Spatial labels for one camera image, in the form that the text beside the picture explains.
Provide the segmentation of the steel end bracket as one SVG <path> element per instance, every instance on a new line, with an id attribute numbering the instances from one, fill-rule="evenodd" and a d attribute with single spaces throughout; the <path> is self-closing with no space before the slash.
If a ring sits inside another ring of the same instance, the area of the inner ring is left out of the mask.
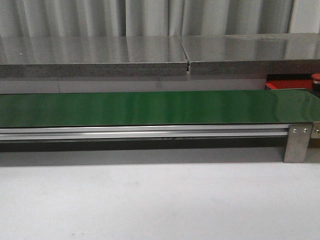
<path id="1" fill-rule="evenodd" d="M 319 121 L 316 121 L 312 124 L 310 138 L 311 139 L 320 139 L 320 122 Z"/>

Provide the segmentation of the grey stone shelf slab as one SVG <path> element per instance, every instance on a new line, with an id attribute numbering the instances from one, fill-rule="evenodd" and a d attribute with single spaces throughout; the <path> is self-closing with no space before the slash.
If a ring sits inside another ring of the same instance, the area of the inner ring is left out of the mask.
<path id="1" fill-rule="evenodd" d="M 180 39 L 170 36 L 2 37 L 2 78 L 185 76 Z"/>
<path id="2" fill-rule="evenodd" d="M 183 36 L 181 43 L 192 76 L 320 71 L 318 33 Z"/>

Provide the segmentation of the aluminium conveyor frame rail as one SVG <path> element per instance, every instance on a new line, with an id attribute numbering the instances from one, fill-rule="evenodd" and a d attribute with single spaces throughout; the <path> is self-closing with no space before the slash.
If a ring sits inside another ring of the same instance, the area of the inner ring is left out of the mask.
<path id="1" fill-rule="evenodd" d="M 287 136 L 288 124 L 207 124 L 2 128 L 2 141 L 273 137 Z"/>

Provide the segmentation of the grey stone shelf right slab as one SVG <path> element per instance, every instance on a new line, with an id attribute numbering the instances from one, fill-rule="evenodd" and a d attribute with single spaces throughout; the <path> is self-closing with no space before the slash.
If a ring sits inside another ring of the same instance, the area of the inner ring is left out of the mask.
<path id="1" fill-rule="evenodd" d="M 192 76 L 320 71 L 318 33 L 183 36 L 181 43 Z"/>

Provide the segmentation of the red mushroom push button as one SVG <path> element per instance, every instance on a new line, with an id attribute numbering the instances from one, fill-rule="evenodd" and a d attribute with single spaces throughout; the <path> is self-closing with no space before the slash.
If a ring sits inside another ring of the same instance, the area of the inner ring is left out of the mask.
<path id="1" fill-rule="evenodd" d="M 311 75 L 312 78 L 312 93 L 320 97 L 320 73 L 314 73 Z"/>

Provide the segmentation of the green conveyor belt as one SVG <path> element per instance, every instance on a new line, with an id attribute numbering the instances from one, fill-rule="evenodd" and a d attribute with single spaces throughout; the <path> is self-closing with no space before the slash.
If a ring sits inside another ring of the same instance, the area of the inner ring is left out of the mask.
<path id="1" fill-rule="evenodd" d="M 3 128 L 312 123 L 320 100 L 305 90 L 3 94 Z"/>

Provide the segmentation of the grey stone shelf left slab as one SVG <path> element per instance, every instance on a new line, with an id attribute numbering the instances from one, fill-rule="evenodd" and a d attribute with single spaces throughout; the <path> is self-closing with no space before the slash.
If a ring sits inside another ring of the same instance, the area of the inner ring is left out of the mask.
<path id="1" fill-rule="evenodd" d="M 185 76 L 180 39 L 170 36 L 2 37 L 2 78 Z"/>

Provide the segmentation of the grey pleated curtain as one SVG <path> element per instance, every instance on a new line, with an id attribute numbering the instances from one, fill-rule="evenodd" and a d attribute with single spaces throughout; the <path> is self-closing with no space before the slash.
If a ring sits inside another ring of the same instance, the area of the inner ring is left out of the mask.
<path id="1" fill-rule="evenodd" d="M 2 37 L 287 33 L 291 0 L 3 0 Z"/>

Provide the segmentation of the red plastic bin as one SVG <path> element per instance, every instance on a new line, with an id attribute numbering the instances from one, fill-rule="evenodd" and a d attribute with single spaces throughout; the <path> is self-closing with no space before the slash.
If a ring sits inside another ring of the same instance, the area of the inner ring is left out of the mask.
<path id="1" fill-rule="evenodd" d="M 313 73 L 311 74 L 269 74 L 266 79 L 265 89 L 266 90 L 303 89 L 312 93 L 312 81 L 313 81 L 311 77 L 312 74 Z"/>

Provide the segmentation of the steel conveyor support bracket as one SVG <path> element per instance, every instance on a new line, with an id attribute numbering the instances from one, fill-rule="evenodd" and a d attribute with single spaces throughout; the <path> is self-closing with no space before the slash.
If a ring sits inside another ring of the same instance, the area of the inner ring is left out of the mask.
<path id="1" fill-rule="evenodd" d="M 311 137 L 312 124 L 289 126 L 284 163 L 304 163 Z"/>

